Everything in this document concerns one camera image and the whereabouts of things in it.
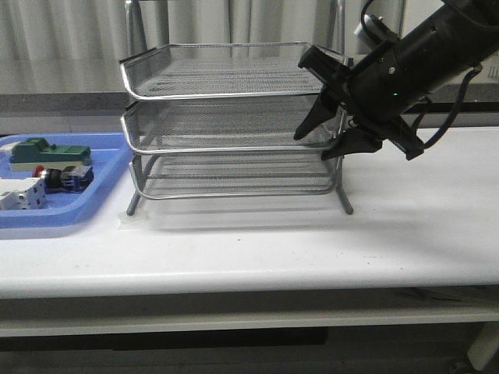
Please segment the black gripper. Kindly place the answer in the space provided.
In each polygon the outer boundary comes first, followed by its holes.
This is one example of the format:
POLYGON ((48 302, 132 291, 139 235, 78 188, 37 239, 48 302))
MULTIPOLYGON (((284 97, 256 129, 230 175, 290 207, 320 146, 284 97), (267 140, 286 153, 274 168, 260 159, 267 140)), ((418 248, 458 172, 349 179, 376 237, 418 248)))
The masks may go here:
POLYGON ((333 119, 343 107, 354 121, 321 154, 329 160, 354 153, 375 153, 385 140, 399 148, 408 161, 424 153, 423 141, 402 119, 401 114, 422 94, 411 88, 399 67, 394 49, 378 47, 353 68, 343 65, 316 45, 301 57, 298 67, 317 77, 323 88, 308 115, 296 129, 300 140, 317 126, 333 119))

